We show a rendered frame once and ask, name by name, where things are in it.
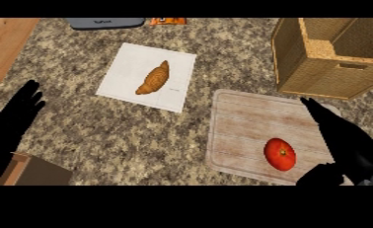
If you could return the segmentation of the red tomato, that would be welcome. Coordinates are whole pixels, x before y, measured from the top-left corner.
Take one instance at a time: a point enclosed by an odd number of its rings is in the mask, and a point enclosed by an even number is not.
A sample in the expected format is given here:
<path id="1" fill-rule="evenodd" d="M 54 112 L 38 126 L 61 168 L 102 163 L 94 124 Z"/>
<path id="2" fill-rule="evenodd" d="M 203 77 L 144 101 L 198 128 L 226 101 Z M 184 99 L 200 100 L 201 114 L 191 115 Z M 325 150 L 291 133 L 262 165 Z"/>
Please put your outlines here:
<path id="1" fill-rule="evenodd" d="M 288 171 L 296 165 L 296 152 L 291 145 L 279 138 L 271 138 L 263 147 L 263 155 L 269 165 L 278 171 Z"/>

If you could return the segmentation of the tan wicker basket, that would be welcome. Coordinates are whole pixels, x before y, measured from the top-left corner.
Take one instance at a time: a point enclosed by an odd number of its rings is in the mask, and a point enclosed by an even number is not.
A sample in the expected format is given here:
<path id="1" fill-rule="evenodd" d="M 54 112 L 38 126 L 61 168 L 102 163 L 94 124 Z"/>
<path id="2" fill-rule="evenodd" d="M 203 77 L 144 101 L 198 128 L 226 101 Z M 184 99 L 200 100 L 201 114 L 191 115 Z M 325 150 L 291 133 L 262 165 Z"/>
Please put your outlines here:
<path id="1" fill-rule="evenodd" d="M 350 100 L 373 90 L 373 18 L 281 18 L 271 49 L 278 92 Z"/>

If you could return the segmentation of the brown croissant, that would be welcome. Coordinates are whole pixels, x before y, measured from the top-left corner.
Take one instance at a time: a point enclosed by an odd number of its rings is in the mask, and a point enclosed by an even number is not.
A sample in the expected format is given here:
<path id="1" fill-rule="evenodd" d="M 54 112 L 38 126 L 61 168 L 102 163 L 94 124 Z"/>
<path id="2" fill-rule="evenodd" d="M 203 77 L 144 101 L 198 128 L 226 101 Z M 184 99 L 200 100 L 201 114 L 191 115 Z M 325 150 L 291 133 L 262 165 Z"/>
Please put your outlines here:
<path id="1" fill-rule="evenodd" d="M 160 65 L 150 71 L 144 78 L 144 82 L 135 90 L 136 95 L 145 95 L 157 92 L 169 79 L 169 63 L 163 61 Z"/>

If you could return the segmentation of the white square placemat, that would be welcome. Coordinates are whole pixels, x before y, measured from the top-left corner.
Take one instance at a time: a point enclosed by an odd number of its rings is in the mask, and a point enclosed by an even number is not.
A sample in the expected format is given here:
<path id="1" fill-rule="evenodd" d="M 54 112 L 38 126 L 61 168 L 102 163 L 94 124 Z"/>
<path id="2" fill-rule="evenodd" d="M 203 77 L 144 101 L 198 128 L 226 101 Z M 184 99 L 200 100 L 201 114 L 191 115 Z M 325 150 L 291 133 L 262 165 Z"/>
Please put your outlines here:
<path id="1" fill-rule="evenodd" d="M 98 85 L 95 95 L 150 108 L 181 113 L 195 55 L 123 42 Z M 136 95 L 150 71 L 169 63 L 169 79 L 158 91 Z"/>

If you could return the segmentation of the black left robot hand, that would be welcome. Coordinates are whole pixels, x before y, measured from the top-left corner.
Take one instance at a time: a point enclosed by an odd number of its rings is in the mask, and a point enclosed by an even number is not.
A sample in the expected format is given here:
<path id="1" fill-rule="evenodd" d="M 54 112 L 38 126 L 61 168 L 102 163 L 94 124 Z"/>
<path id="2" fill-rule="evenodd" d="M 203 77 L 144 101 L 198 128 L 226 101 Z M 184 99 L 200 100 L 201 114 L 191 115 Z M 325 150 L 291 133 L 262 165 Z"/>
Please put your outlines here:
<path id="1" fill-rule="evenodd" d="M 0 111 L 0 176 L 8 166 L 21 136 L 45 105 L 39 83 L 29 80 Z"/>

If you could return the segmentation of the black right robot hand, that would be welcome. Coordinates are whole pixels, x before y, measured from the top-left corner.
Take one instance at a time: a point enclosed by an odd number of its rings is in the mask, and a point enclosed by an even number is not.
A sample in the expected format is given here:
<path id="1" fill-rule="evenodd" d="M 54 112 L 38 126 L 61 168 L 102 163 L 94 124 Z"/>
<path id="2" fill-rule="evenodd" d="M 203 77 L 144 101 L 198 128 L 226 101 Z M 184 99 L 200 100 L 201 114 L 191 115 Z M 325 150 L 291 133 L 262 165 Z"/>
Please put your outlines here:
<path id="1" fill-rule="evenodd" d="M 316 164 L 299 178 L 299 187 L 338 186 L 343 178 L 356 186 L 373 186 L 373 138 L 312 98 L 300 98 L 316 123 L 321 138 L 332 158 Z"/>

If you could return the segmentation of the dark grey flat appliance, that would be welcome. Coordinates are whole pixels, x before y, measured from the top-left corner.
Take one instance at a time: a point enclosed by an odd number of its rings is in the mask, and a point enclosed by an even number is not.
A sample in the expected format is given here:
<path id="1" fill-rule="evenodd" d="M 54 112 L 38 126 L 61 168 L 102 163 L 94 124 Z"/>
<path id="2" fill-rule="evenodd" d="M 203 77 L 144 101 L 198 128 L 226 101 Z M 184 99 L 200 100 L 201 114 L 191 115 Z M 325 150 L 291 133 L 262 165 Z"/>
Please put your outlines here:
<path id="1" fill-rule="evenodd" d="M 66 18 L 69 26 L 77 31 L 128 29 L 144 25 L 144 18 Z"/>

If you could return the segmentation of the orange packet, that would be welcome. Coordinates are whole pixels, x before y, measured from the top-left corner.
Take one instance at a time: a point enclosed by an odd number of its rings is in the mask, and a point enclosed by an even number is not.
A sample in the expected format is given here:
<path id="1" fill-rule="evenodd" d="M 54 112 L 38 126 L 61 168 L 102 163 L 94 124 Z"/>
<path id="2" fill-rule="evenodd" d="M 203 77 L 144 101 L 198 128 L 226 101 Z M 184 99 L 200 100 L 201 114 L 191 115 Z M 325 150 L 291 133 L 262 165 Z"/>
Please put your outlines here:
<path id="1" fill-rule="evenodd" d="M 151 18 L 150 26 L 157 25 L 185 25 L 187 19 L 185 18 Z"/>

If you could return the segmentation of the brown wooden box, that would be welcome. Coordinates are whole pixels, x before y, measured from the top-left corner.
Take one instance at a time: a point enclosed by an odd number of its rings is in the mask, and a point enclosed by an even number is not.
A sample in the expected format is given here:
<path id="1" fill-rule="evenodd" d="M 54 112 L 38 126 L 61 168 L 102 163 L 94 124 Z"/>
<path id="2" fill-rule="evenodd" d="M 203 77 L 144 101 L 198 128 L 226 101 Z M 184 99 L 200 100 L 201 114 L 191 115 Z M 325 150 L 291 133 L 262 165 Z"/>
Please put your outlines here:
<path id="1" fill-rule="evenodd" d="M 0 186 L 64 186 L 72 171 L 26 153 L 13 153 Z"/>

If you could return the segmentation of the pale wooden panel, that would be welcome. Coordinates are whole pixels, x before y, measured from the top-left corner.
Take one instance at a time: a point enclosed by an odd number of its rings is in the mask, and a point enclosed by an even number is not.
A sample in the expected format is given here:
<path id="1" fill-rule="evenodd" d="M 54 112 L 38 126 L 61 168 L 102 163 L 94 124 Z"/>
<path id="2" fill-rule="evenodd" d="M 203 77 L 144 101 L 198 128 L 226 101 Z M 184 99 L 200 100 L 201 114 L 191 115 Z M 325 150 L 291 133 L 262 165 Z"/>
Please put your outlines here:
<path id="1" fill-rule="evenodd" d="M 0 18 L 0 82 L 23 48 L 38 18 Z"/>

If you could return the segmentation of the pale wooden cutting board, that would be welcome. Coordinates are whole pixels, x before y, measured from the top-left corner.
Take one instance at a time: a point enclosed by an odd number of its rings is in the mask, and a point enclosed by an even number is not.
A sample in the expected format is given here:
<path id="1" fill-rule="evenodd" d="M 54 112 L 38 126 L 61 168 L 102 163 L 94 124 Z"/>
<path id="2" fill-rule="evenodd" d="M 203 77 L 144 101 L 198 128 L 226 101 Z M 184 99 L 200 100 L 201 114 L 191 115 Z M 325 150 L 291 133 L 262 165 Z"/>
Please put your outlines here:
<path id="1" fill-rule="evenodd" d="M 278 171 L 263 155 L 266 141 L 282 139 L 296 165 Z M 219 89 L 212 96 L 204 160 L 219 172 L 290 186 L 309 169 L 332 161 L 316 124 L 300 101 Z"/>

